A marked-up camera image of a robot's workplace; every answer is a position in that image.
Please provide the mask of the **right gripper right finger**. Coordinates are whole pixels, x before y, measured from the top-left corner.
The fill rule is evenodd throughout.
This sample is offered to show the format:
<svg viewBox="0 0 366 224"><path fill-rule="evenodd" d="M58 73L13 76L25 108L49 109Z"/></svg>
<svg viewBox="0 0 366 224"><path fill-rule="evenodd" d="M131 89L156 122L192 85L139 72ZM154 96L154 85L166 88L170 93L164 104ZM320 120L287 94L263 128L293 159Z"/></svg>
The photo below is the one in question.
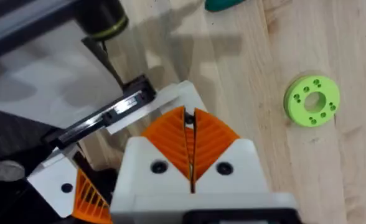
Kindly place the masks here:
<svg viewBox="0 0 366 224"><path fill-rule="evenodd" d="M269 191L256 147L214 115L194 113L193 191L245 194Z"/></svg>

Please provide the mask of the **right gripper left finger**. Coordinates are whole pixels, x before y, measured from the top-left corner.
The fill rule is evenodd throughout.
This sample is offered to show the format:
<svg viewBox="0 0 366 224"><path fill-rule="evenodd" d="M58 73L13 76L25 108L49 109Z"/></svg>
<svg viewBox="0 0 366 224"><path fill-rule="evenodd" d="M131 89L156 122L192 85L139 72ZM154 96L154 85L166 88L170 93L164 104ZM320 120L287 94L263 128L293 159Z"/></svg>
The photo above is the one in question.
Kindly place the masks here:
<svg viewBox="0 0 366 224"><path fill-rule="evenodd" d="M179 106L128 140L114 194L189 194L190 178L185 108Z"/></svg>

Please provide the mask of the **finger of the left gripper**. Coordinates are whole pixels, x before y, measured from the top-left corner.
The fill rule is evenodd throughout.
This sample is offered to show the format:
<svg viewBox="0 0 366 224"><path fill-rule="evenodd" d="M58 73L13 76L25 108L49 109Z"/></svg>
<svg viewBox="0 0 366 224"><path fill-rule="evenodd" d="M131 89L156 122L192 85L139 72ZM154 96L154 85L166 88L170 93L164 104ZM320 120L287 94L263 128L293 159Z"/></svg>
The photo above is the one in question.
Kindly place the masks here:
<svg viewBox="0 0 366 224"><path fill-rule="evenodd" d="M194 84L187 80L159 90L153 101L153 107L162 114L180 106L184 106L189 114L194 114L196 108L207 111Z"/></svg>
<svg viewBox="0 0 366 224"><path fill-rule="evenodd" d="M29 183L62 218L111 223L113 171L95 171L80 152L54 151L28 176Z"/></svg>

